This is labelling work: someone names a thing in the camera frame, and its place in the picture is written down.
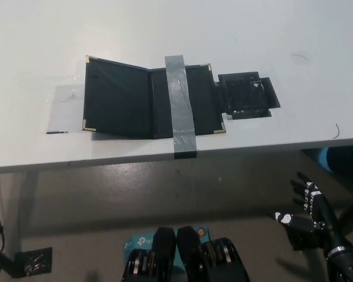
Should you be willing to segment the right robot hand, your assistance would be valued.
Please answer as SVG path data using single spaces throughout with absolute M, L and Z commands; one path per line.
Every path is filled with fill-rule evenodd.
M 269 217 L 284 227 L 294 250 L 321 248 L 324 256 L 335 252 L 353 251 L 353 245 L 342 233 L 338 218 L 323 192 L 308 176 L 297 172 L 300 181 L 291 180 L 295 194 L 293 202 L 301 207 L 308 217 L 290 212 L 276 211 Z

